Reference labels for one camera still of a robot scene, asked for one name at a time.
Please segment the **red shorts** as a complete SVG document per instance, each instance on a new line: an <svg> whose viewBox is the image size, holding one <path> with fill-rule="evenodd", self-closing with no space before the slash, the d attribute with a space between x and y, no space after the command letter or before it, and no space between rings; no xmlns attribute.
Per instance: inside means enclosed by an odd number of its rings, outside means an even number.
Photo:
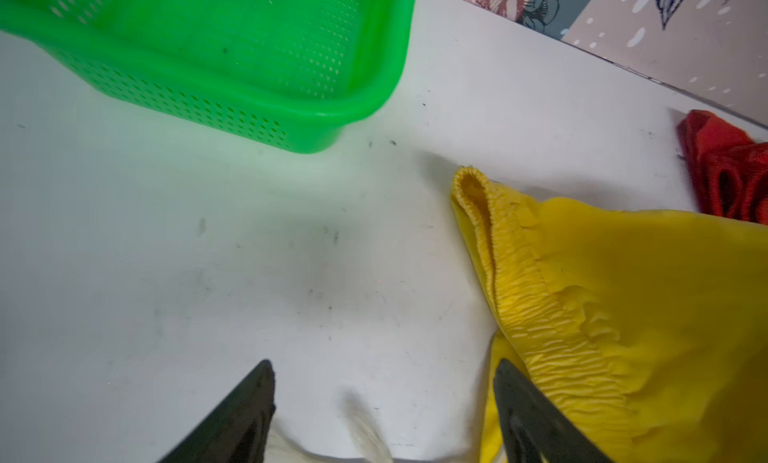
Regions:
<svg viewBox="0 0 768 463"><path fill-rule="evenodd" d="M767 144L705 110L677 126L698 208L705 214L767 223Z"/></svg>

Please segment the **yellow shorts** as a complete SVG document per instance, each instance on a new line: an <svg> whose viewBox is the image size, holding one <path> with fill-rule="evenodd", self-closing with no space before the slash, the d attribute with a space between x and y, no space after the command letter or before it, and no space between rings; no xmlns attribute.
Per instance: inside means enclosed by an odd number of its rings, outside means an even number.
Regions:
<svg viewBox="0 0 768 463"><path fill-rule="evenodd" d="M451 204L514 364L615 462L767 458L767 229L538 201L459 169Z"/></svg>

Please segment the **green plastic basket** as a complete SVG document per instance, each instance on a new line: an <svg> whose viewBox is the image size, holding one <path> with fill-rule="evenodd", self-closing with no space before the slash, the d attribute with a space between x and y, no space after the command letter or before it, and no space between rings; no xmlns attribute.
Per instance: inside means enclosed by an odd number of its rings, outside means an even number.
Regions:
<svg viewBox="0 0 768 463"><path fill-rule="evenodd" d="M295 153L375 113L416 0L1 0L1 27L96 90Z"/></svg>

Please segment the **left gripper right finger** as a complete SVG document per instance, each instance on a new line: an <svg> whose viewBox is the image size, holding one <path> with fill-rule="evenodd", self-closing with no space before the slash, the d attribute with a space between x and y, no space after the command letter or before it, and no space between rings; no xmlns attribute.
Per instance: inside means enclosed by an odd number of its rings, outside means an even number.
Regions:
<svg viewBox="0 0 768 463"><path fill-rule="evenodd" d="M493 390L508 461L610 460L507 359L497 366Z"/></svg>

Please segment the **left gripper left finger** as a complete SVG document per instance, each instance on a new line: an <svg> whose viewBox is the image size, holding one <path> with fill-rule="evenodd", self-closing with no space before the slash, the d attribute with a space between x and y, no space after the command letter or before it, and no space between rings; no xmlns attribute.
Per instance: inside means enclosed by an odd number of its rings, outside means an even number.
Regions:
<svg viewBox="0 0 768 463"><path fill-rule="evenodd" d="M261 361L162 460L262 462L275 413L275 374Z"/></svg>

